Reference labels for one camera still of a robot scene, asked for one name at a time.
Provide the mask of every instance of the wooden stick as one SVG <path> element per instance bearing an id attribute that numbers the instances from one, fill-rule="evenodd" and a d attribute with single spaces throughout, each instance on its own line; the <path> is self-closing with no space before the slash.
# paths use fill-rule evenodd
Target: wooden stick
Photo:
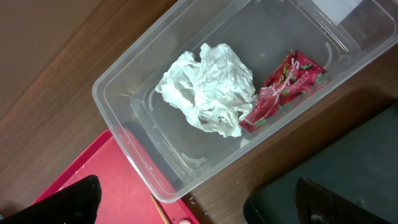
<path id="1" fill-rule="evenodd" d="M 159 203 L 157 202 L 156 198 L 151 194 L 150 198 L 152 199 L 152 201 L 154 202 L 157 211 L 159 212 L 160 216 L 163 219 L 163 222 L 165 224 L 170 224 L 169 219 L 167 219 L 166 214 L 163 212 L 162 208 L 160 207 Z"/>

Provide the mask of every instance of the tissue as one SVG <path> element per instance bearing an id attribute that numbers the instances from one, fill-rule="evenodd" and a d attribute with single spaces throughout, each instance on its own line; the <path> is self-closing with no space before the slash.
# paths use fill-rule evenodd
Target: tissue
<path id="1" fill-rule="evenodd" d="M 192 126 L 224 138 L 242 135 L 239 122 L 254 108 L 252 72 L 226 44 L 203 44 L 200 62 L 182 54 L 156 86 L 164 101 L 178 108 Z"/>

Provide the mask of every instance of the crumpled white tissue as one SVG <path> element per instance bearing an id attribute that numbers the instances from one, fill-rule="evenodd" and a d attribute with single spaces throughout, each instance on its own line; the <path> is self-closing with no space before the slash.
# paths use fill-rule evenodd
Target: crumpled white tissue
<path id="1" fill-rule="evenodd" d="M 239 122 L 256 104 L 252 72 L 226 44 L 201 47 L 201 62 L 185 52 L 155 90 L 164 101 L 180 109 L 187 121 L 206 132 L 224 138 L 242 135 Z"/>

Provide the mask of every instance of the white label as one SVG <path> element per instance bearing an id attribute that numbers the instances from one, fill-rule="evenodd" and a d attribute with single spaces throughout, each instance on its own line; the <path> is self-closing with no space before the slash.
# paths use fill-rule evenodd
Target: white label
<path id="1" fill-rule="evenodd" d="M 337 26 L 362 0 L 312 0 Z"/>

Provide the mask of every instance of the white paper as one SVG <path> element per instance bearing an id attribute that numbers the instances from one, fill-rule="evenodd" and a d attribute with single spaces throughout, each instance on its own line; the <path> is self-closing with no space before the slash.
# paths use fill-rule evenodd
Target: white paper
<path id="1" fill-rule="evenodd" d="M 362 0 L 312 0 L 337 26 Z"/>
<path id="2" fill-rule="evenodd" d="M 192 126 L 224 138 L 242 135 L 239 122 L 257 99 L 252 72 L 226 44 L 203 44 L 200 58 L 196 62 L 193 53 L 182 54 L 164 73 L 156 92 L 180 109 Z"/>

